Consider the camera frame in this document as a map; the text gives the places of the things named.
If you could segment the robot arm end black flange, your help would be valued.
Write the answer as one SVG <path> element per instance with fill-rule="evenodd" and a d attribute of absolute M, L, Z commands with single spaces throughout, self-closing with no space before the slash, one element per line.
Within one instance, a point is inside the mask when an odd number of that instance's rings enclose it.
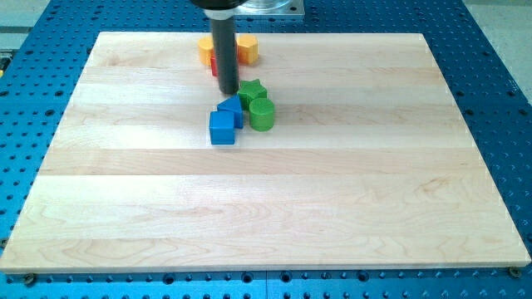
<path fill-rule="evenodd" d="M 190 2 L 201 8 L 209 19 L 222 21 L 231 18 L 235 9 L 247 0 L 190 0 Z"/>

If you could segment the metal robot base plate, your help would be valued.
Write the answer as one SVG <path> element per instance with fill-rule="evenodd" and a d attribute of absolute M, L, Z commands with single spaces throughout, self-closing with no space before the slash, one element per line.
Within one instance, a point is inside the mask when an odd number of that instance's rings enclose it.
<path fill-rule="evenodd" d="M 236 15 L 259 17 L 303 17 L 304 0 L 248 0 L 235 9 Z"/>

